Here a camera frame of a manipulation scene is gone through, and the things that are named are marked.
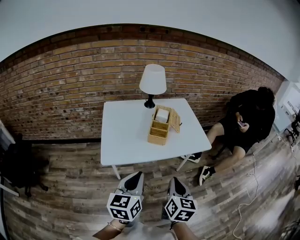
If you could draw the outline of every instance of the smartphone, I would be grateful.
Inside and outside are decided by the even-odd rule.
[[[239,124],[239,126],[240,126],[241,128],[244,127],[244,126],[246,125],[246,124],[243,123],[242,121],[239,121],[238,124]]]

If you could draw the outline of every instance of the gold bracelet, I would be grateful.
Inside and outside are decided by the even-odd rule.
[[[109,226],[112,226],[115,230],[118,230],[120,233],[122,233],[122,230],[121,229],[119,229],[119,228],[117,228],[117,227],[115,227],[114,225],[112,225],[111,223],[108,223],[108,225]]]

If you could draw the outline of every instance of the black shirt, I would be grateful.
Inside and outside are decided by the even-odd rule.
[[[249,124],[246,134],[255,142],[265,139],[272,128],[275,119],[273,106],[268,106],[259,110],[256,106],[258,101],[258,91],[248,90],[233,96],[230,99],[230,110],[233,114],[239,112],[243,122]]]

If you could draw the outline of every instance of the black lamp base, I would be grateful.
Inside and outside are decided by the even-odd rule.
[[[153,102],[152,98],[153,98],[153,95],[149,94],[148,100],[144,103],[145,107],[147,107],[147,108],[155,107],[155,103]]]

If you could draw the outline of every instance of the black wristband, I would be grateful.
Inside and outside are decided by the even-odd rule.
[[[174,226],[176,223],[179,223],[179,222],[172,222],[172,223],[171,223],[171,228],[170,228],[170,230],[173,229],[173,226]]]
[[[123,222],[122,220],[119,220],[119,223],[127,225],[129,222]]]

